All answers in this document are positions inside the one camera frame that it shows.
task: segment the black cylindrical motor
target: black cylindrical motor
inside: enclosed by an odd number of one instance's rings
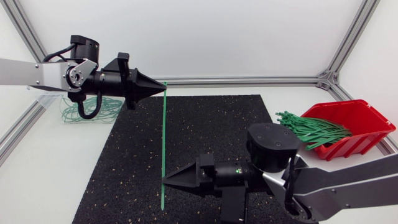
[[[248,128],[246,147],[251,161],[264,172],[284,170],[301,145],[301,140],[281,124],[261,123]]]
[[[75,44],[75,47],[70,51],[71,58],[87,58],[98,64],[100,44],[97,41],[80,35],[72,35],[70,37],[70,43]]]

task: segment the green cable tie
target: green cable tie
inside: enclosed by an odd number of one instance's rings
[[[166,90],[163,96],[163,125],[162,125],[162,179],[166,175]],[[164,210],[164,184],[162,183],[162,196],[160,201],[160,208]]]

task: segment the black cable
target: black cable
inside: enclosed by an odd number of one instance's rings
[[[95,110],[91,114],[89,114],[89,115],[85,114],[85,107],[83,106],[83,101],[77,102],[77,110],[79,111],[79,115],[83,119],[92,119],[98,114],[98,112],[100,112],[101,104],[102,104],[102,93],[101,93],[101,91],[98,91],[97,92],[97,105],[95,106]]]
[[[294,157],[290,158],[290,164],[289,164],[289,177],[286,180],[287,186],[286,186],[286,193],[285,193],[285,209],[290,212],[292,215],[298,215],[299,212],[296,211],[294,208],[294,203],[293,203],[293,191],[294,191]]]
[[[59,50],[59,51],[57,51],[57,52],[55,52],[55,53],[49,54],[49,55],[47,55],[47,56],[43,59],[43,62],[48,62],[51,58],[54,58],[54,57],[56,57],[56,56],[60,56],[61,54],[70,51],[70,50],[73,49],[75,46],[76,46],[76,44],[71,44],[69,47],[67,47],[67,48],[65,48],[65,49],[62,49],[62,50]]]
[[[58,57],[60,57],[64,62],[67,62],[67,60],[65,59],[65,57],[63,57],[62,55],[57,55]]]

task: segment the green wire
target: green wire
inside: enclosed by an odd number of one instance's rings
[[[352,136],[352,133],[340,124],[320,118],[303,118],[285,111],[276,113],[282,117],[277,119],[280,124],[291,129],[297,137],[306,143],[307,150],[314,149],[323,144],[334,144],[339,140]]]
[[[162,126],[162,178],[166,175],[166,90],[164,91],[163,97],[163,126]],[[162,198],[160,202],[160,208],[164,210],[164,184],[162,183]]]
[[[85,100],[83,102],[85,113],[90,114],[92,111],[94,111],[96,104],[96,97]],[[102,121],[104,123],[113,123],[118,117],[122,105],[123,101],[121,100],[114,100],[112,98],[103,96],[99,113],[92,119],[83,119],[79,115],[77,103],[73,103],[68,98],[62,98],[60,101],[60,111],[62,114],[61,118],[64,123],[77,123],[80,121]]]

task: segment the metal bracket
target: metal bracket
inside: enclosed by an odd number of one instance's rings
[[[319,75],[317,75],[317,77],[319,79],[317,87],[322,88],[324,90],[329,90],[331,85],[337,85],[340,82],[339,73],[332,72],[328,69],[321,72]]]

